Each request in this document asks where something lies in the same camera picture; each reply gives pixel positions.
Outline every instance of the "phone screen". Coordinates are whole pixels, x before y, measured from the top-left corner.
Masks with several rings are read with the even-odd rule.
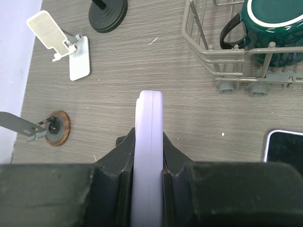
[[[267,138],[264,161],[288,163],[303,176],[303,133],[271,132]]]

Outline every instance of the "black pole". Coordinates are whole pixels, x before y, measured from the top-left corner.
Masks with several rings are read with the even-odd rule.
[[[105,9],[106,4],[102,0],[92,0],[100,9]]]

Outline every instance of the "white phone stand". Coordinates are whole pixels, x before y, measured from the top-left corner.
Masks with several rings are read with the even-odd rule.
[[[86,36],[74,36],[61,30],[45,10],[27,19],[27,26],[47,49],[56,51],[53,62],[69,55],[72,81],[90,74],[89,39]]]

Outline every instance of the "black screen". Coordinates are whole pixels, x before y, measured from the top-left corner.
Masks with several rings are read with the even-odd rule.
[[[288,163],[303,176],[303,136],[274,132],[269,140],[267,161]]]

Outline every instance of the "black round base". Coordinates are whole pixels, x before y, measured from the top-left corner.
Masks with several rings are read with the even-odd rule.
[[[127,0],[103,0],[106,4],[100,9],[94,2],[89,8],[90,25],[100,33],[111,32],[123,21],[127,12]]]

